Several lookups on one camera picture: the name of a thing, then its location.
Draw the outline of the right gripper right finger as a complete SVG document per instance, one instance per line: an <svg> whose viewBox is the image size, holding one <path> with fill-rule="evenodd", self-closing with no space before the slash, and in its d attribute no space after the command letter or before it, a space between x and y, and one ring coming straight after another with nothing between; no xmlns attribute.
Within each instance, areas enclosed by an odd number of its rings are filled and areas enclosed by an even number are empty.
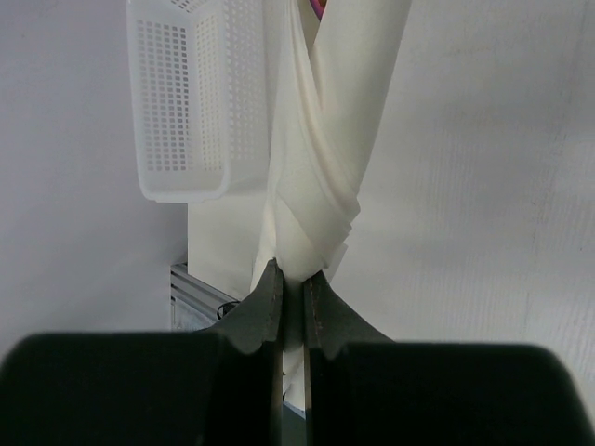
<svg viewBox="0 0 595 446"><path fill-rule="evenodd" d="M583 445L571 375L532 345L396 342L304 283L310 445Z"/></svg>

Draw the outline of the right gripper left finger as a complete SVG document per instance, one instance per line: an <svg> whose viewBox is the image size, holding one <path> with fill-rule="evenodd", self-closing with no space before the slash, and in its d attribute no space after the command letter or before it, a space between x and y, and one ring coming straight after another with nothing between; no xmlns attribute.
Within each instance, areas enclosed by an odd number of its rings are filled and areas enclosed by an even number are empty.
<svg viewBox="0 0 595 446"><path fill-rule="evenodd" d="M277 445L284 276L194 332L34 334L1 365L5 445Z"/></svg>

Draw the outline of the white paper napkin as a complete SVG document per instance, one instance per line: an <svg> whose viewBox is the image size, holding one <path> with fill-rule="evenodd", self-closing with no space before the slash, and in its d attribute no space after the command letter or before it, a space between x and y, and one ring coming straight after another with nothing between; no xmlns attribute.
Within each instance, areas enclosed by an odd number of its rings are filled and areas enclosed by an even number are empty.
<svg viewBox="0 0 595 446"><path fill-rule="evenodd" d="M252 278L271 260L289 290L283 394L305 407L301 289L342 255L411 5L308 1L281 14L270 164Z"/></svg>

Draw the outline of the iridescent gold spoon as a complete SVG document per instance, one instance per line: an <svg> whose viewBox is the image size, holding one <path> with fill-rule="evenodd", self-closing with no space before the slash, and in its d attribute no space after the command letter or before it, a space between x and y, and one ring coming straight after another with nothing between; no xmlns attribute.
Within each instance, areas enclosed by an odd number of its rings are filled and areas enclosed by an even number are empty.
<svg viewBox="0 0 595 446"><path fill-rule="evenodd" d="M326 0L309 0L308 1L313 13L315 14L318 20L321 20L324 14L324 10L326 8L327 1Z"/></svg>

